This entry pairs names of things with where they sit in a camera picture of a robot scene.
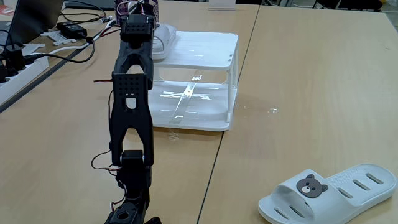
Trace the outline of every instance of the white slipper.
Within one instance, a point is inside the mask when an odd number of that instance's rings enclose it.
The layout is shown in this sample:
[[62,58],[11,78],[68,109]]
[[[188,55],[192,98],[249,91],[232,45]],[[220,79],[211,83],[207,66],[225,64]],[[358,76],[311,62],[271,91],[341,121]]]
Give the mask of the white slipper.
[[165,59],[171,49],[173,41],[175,40],[175,33],[177,29],[168,24],[160,24],[155,30],[154,44],[152,48],[152,59]]
[[352,167],[327,179],[306,170],[261,199],[259,212],[272,224],[342,224],[387,200],[396,185],[393,174],[373,164]]

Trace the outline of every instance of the robotic arm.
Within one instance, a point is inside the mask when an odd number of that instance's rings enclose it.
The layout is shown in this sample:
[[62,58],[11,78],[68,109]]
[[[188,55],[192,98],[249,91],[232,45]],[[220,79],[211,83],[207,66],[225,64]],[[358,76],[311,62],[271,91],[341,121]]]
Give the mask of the robotic arm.
[[[153,86],[152,43],[156,18],[151,14],[152,6],[144,6],[147,14],[131,14],[121,19],[120,51],[112,73],[114,101],[109,121],[109,148],[113,165],[120,167],[116,181],[126,195],[123,204],[109,214],[105,224],[143,224],[149,206],[154,133],[148,90]],[[133,65],[140,65],[144,73],[127,74]],[[123,151],[123,139],[129,128],[138,132],[143,150]],[[147,224],[161,222],[155,217]]]

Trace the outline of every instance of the table surface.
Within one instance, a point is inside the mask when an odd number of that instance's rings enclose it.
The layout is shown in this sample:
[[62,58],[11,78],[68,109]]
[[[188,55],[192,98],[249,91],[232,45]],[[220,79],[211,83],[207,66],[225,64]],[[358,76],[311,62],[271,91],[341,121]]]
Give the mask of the table surface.
[[[267,223],[258,200],[304,169],[328,177],[373,162],[398,174],[398,35],[384,14],[264,6],[257,16],[258,6],[207,7],[161,1],[160,20],[178,30],[239,34],[244,66],[234,126],[224,134],[155,129],[147,218],[195,223],[201,213],[200,223]],[[108,202],[121,197],[107,172],[90,168],[108,150],[111,90],[92,81],[109,78],[118,39],[100,39],[93,60],[66,64],[0,114],[5,223],[103,223]],[[168,79],[194,72],[162,70]],[[222,81],[203,74],[205,82]],[[124,146],[137,142],[129,132]],[[109,162],[103,156],[97,165]],[[397,206],[394,196],[352,223],[393,223]]]
[[[200,223],[267,223],[258,201],[305,169],[398,175],[397,58],[384,14],[261,7]],[[396,223],[397,209],[395,193],[350,223]]]
[[[239,57],[244,58],[258,7],[242,5],[235,12],[217,12],[208,11],[207,4],[161,1],[160,20],[178,30],[237,33]],[[121,198],[123,191],[113,177],[90,167],[93,156],[108,150],[112,88],[93,80],[111,76],[118,45],[117,34],[98,40],[92,60],[66,64],[0,114],[2,222],[104,223],[110,201]],[[76,59],[90,52],[86,49]],[[189,72],[192,77],[195,71]],[[170,77],[185,73],[181,70]],[[222,134],[155,129],[147,218],[197,222]],[[126,137],[125,149],[138,147],[134,132]],[[110,156],[96,161],[97,166],[109,164]]]

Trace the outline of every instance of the wooden table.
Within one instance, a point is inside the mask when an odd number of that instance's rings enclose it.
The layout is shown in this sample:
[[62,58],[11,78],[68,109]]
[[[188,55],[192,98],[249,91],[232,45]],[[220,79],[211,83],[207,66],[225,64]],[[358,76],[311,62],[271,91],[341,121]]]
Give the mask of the wooden table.
[[[305,169],[398,175],[397,58],[384,14],[261,6],[200,223],[268,223],[258,201]],[[397,210],[394,194],[350,223],[396,223]]]
[[[160,19],[178,30],[239,34],[240,64],[259,6],[235,12],[208,11],[205,3],[160,2]],[[90,161],[107,151],[109,78],[118,35],[96,43],[92,60],[68,63],[0,114],[0,217],[2,223],[104,223],[109,203],[122,190]],[[76,57],[86,58],[91,49]],[[205,196],[222,133],[155,130],[155,165],[147,218],[195,223]],[[132,132],[126,149],[136,147]],[[97,166],[107,166],[110,156]]]

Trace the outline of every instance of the white cable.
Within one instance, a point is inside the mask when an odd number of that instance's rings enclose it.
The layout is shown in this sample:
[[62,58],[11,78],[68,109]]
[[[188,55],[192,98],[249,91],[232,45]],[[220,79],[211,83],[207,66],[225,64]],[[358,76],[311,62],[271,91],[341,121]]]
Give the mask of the white cable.
[[[96,40],[98,40],[99,38],[100,38],[100,34],[95,35],[94,38],[93,38],[93,40],[96,41]],[[60,51],[70,50],[70,49],[84,49],[84,48],[86,48],[87,46],[89,46],[89,43],[85,43],[85,44],[83,44],[83,45],[81,45],[81,46],[62,47],[62,48],[60,48],[60,49],[55,49],[55,50],[51,51],[49,54],[55,54],[55,53],[58,53],[58,52],[60,52]]]
[[300,6],[300,5],[298,5],[298,4],[292,4],[292,6],[297,6],[297,7],[307,7],[307,8],[313,7],[313,6]]
[[110,21],[106,24],[105,29],[111,27],[111,24],[112,24],[113,22],[116,22],[116,19],[110,20]]
[[113,205],[117,205],[121,202],[123,202],[123,200],[126,198],[126,194],[127,194],[127,189],[126,189],[126,185],[123,184],[123,188],[124,188],[124,194],[123,194],[123,198],[118,200],[117,202],[111,202],[111,212],[114,212],[114,207]]

